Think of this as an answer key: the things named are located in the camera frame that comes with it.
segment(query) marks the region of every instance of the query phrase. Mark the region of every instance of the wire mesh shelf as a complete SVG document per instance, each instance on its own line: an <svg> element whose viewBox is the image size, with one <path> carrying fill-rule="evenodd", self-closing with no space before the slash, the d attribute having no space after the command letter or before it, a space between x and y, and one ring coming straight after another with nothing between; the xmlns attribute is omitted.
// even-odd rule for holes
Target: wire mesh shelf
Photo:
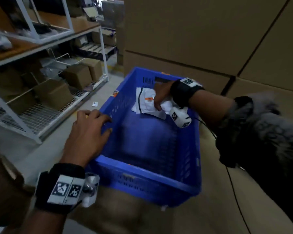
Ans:
<svg viewBox="0 0 293 234"><path fill-rule="evenodd" d="M92 87L95 88L99 83L100 82L92 82ZM20 114L19 117L35 135L40 136L52 123L55 123L55 121L63 117L67 111L76 106L89 94L89 92L75 88L70 88L70 92L74 96L73 100L59 111L46 107L41 103L36 103L34 106ZM25 132L25 130L9 114L7 114L3 108L0 108L0 121L7 126Z"/></svg>

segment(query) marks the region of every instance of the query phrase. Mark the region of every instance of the black sleeve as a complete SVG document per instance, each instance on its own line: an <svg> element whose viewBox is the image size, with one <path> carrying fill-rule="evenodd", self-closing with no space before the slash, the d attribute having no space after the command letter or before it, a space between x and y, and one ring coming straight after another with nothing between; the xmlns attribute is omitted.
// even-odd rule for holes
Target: black sleeve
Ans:
<svg viewBox="0 0 293 234"><path fill-rule="evenodd" d="M244 168L293 222L293 122L268 95L235 101L217 130L220 162Z"/></svg>

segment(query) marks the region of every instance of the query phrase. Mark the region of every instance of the hand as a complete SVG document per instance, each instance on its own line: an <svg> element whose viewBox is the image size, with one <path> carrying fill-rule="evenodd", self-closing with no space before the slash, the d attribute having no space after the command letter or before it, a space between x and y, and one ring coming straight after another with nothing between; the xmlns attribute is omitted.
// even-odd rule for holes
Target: hand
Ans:
<svg viewBox="0 0 293 234"><path fill-rule="evenodd" d="M73 123L60 163L86 167L91 159L98 157L112 133L110 128L101 135L101 128L106 122L112 122L112 119L98 110L78 111L77 121Z"/></svg>
<svg viewBox="0 0 293 234"><path fill-rule="evenodd" d="M170 95L170 88L175 81L169 81L164 84L155 83L154 90L155 90L155 97L154 97L154 107L157 110L162 110L160 103Z"/></svg>

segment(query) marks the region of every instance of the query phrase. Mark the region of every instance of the shelf rack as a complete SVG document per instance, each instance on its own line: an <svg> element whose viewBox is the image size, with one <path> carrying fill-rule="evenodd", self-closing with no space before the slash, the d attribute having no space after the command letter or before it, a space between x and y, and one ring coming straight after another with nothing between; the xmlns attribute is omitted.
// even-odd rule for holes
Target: shelf rack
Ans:
<svg viewBox="0 0 293 234"><path fill-rule="evenodd" d="M66 36L59 40L55 40L51 43L47 43L44 45L35 45L34 47L32 47L31 45L31 49L29 49L28 51L21 52L17 55L11 55L10 57L0 60L1 66L6 63L23 58L25 56L34 54L38 51L45 50L52 46L85 35L89 32L92 32L94 29L98 28L100 34L100 42L103 49L102 52L104 62L104 74L98 82L92 83L93 90L90 92L86 92L70 88L71 94L73 95L73 100L59 111L43 106L40 103L37 103L30 109L23 112L21 115L17 115L8 106L8 104L4 100L2 100L2 98L0 98L0 126L8 130L12 130L16 133L22 134L26 137L29 137L35 140L38 144L41 144L43 138L45 138L52 130L55 129L56 126L58 126L72 112L74 112L83 103L83 101L87 100L95 92L95 90L102 85L102 83L107 82L109 80L104 51L102 29L98 23L95 23L92 26L92 28L88 28L84 31L79 31L77 33L75 32L75 34Z"/></svg>

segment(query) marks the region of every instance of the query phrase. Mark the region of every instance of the wrist strap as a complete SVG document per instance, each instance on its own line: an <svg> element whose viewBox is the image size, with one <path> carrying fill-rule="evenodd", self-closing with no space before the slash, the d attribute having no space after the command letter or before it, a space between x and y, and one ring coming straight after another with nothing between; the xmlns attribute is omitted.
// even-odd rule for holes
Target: wrist strap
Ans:
<svg viewBox="0 0 293 234"><path fill-rule="evenodd" d="M170 94L172 99L179 107L188 107L189 99L198 90L204 90L203 86L198 84L195 80L189 78L183 78L176 80L171 88Z"/></svg>
<svg viewBox="0 0 293 234"><path fill-rule="evenodd" d="M35 207L68 214L77 204L85 183L85 169L70 163L57 163L38 178Z"/></svg>

